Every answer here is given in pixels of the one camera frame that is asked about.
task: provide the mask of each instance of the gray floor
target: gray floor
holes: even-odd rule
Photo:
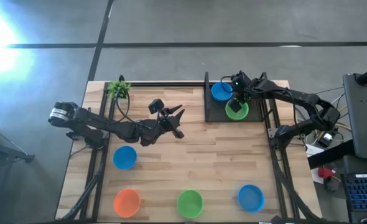
[[[96,43],[106,4],[0,1],[0,45]],[[367,0],[122,0],[113,5],[105,37],[107,43],[225,41],[367,41]],[[94,51],[0,50],[0,132],[36,155],[31,164],[14,164],[0,194],[0,223],[53,220],[72,142],[47,118],[56,101],[81,103]],[[120,74],[128,80],[200,80],[204,72],[217,79],[239,70],[250,77],[267,72],[289,80],[291,88],[318,92],[341,86],[345,73],[366,71],[367,47],[103,49],[95,80]],[[317,192],[325,218],[346,219],[339,195],[320,186]]]

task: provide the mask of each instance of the wooden table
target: wooden table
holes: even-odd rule
[[[275,82],[288,86],[285,80]],[[82,107],[99,113],[103,87],[104,82],[89,82]],[[127,143],[112,134],[98,222],[187,221],[176,209],[177,197],[186,189],[199,191],[204,199],[204,211],[195,222],[265,222],[280,215],[264,123],[205,123],[202,87],[133,87],[130,95],[132,119],[155,118],[147,109],[155,98],[163,100],[166,107],[183,104],[180,130],[185,137],[176,139],[167,133],[149,147],[132,144],[137,164],[131,170],[118,170],[112,162],[113,153]],[[106,105],[105,116],[110,102]],[[292,105],[277,101],[277,107],[281,123],[292,124]],[[116,111],[114,119],[120,117]],[[83,146],[84,142],[75,142],[72,152]],[[70,159],[57,218],[64,216],[83,192],[90,154],[90,150],[83,151]],[[311,211],[321,216],[304,148],[290,145],[287,154],[296,191]],[[247,213],[238,205],[238,190],[245,184],[257,185],[265,194],[266,203],[259,213]],[[119,218],[113,210],[114,197],[122,189],[137,190],[141,197],[141,208],[132,218]],[[290,210],[287,194],[285,198]]]

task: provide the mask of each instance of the keyboard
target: keyboard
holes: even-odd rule
[[[367,212],[367,174],[343,174],[341,179],[350,212]]]

